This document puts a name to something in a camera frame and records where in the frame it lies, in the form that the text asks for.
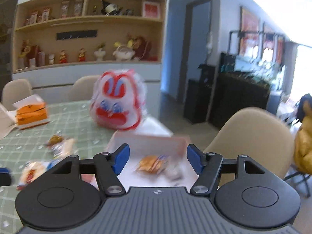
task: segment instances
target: painting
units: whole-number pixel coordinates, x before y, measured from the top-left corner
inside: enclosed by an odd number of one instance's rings
[[[276,62],[279,65],[281,65],[283,62],[283,52],[284,52],[284,37],[278,36],[278,38],[277,38]]]
[[[263,31],[266,34],[263,34],[262,61],[272,62],[274,52],[274,30],[267,23],[263,23]]]
[[[260,19],[241,6],[241,31],[258,32]],[[259,35],[246,33],[240,37],[238,54],[243,57],[257,58]]]

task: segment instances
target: tissue box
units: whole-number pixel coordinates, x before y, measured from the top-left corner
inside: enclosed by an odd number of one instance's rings
[[[47,124],[49,120],[46,104],[27,105],[19,108],[16,112],[16,120],[20,130]]]

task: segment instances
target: red figurine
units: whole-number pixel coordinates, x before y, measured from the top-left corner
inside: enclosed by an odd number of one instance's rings
[[[78,61],[85,61],[85,49],[81,48],[79,50]]]
[[[62,50],[62,51],[60,52],[60,60],[59,60],[59,63],[67,63],[67,55],[66,55],[65,50]]]

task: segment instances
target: wooden shelf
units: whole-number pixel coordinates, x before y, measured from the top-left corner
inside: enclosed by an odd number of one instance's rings
[[[85,62],[70,62],[70,63],[58,63],[53,65],[45,65],[42,67],[35,67],[35,68],[26,68],[18,71],[13,71],[12,74],[26,72],[26,71],[32,71],[37,69],[45,69],[45,68],[56,68],[56,67],[66,67],[66,66],[75,66],[75,65],[94,65],[94,64],[143,64],[143,65],[157,65],[160,64],[159,61],[124,61],[124,62],[118,62],[115,60],[112,61],[85,61]]]
[[[31,32],[37,30],[43,30],[48,27],[64,26],[69,24],[81,24],[81,23],[106,23],[106,24],[161,24],[163,20],[154,18],[144,18],[139,16],[105,16],[105,15],[90,15],[80,17],[68,17],[58,18],[45,21],[42,23],[36,23],[28,26],[23,26],[15,29],[15,31]]]

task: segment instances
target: white box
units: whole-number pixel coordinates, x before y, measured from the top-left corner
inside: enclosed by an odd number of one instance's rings
[[[105,151],[113,153],[123,143],[127,143],[130,146],[130,158],[121,174],[117,177],[126,191],[128,191],[129,187],[176,186],[186,187],[189,191],[198,178],[198,175],[187,159],[186,151],[190,143],[190,139],[187,136],[160,137],[117,131],[113,134]],[[183,178],[172,181],[163,173],[148,175],[136,171],[138,163],[143,157],[148,155],[166,155],[178,158]]]

